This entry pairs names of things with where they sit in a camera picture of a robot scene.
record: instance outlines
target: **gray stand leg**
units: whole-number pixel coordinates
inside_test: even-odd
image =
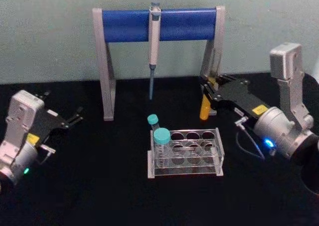
[[[100,72],[104,120],[112,121],[114,119],[116,81],[114,79],[109,45],[104,39],[102,9],[94,8],[92,9],[92,13],[96,41],[97,64]]]

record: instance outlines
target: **blue led light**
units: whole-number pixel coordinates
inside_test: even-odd
[[[265,139],[264,143],[270,148],[273,148],[275,146],[275,144],[270,139]]]

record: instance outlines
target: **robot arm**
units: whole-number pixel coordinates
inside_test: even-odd
[[[71,119],[64,120],[56,112],[45,109],[42,99],[24,90],[11,98],[7,129],[0,145],[0,194],[18,183],[36,160],[38,151],[47,151],[45,160],[55,153],[43,144],[52,130],[68,129],[83,119],[76,113]]]
[[[303,166],[302,180],[319,194],[319,137],[310,131],[314,120],[303,104],[301,46],[285,43],[271,51],[271,74],[278,78],[281,109],[270,107],[248,91],[249,81],[228,75],[215,79],[218,89],[201,76],[204,94],[213,110],[227,108],[238,114],[273,150]]]

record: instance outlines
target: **teal cap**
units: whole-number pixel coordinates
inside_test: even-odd
[[[158,116],[156,114],[152,114],[148,116],[148,122],[150,125],[156,124],[159,121]]]
[[[170,141],[170,132],[166,128],[158,128],[154,131],[154,141],[159,145],[167,144]]]

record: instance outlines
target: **yellow label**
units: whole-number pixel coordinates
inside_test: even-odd
[[[32,135],[30,133],[26,137],[27,142],[29,142],[32,145],[35,145],[39,141],[39,139],[39,137],[37,137],[36,135]]]
[[[261,115],[262,113],[265,113],[268,110],[268,108],[264,105],[259,105],[255,109],[253,109],[253,112],[256,115]]]

